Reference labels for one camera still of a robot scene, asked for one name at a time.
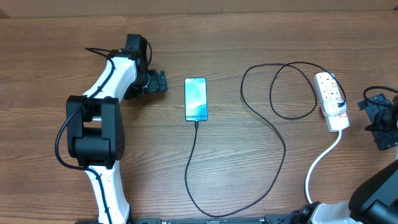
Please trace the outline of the blue Galaxy smartphone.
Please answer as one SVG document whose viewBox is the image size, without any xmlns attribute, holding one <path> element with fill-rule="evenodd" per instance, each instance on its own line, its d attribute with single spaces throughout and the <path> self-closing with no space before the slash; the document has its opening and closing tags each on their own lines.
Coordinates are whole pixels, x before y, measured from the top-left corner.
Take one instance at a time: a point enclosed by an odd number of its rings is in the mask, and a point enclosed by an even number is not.
<svg viewBox="0 0 398 224">
<path fill-rule="evenodd" d="M 185 120 L 207 121 L 208 101 L 205 77 L 186 78 L 185 85 Z"/>
</svg>

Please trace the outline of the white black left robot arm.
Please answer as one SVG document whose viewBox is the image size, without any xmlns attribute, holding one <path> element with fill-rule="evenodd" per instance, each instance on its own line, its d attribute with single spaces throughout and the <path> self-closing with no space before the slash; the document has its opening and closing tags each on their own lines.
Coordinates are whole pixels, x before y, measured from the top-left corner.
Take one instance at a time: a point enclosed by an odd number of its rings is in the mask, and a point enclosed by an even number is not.
<svg viewBox="0 0 398 224">
<path fill-rule="evenodd" d="M 103 56 L 106 67 L 83 95 L 67 99 L 55 155 L 61 165 L 87 174 L 98 206 L 95 223 L 133 223 L 120 173 L 126 145 L 121 102 L 166 92 L 165 73 L 149 68 L 152 47 L 139 34 L 128 34 L 121 49 L 89 51 Z"/>
</svg>

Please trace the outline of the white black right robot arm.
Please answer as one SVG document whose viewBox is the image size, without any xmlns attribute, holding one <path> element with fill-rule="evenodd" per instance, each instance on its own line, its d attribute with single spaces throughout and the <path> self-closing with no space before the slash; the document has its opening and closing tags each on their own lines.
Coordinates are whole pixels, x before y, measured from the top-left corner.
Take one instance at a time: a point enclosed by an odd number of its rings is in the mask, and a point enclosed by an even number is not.
<svg viewBox="0 0 398 224">
<path fill-rule="evenodd" d="M 365 110 L 380 151 L 397 146 L 397 97 L 387 99 L 383 94 L 358 103 Z M 392 162 L 361 184 L 348 202 L 314 202 L 290 212 L 277 223 L 385 223 L 397 224 L 397 161 Z"/>
</svg>

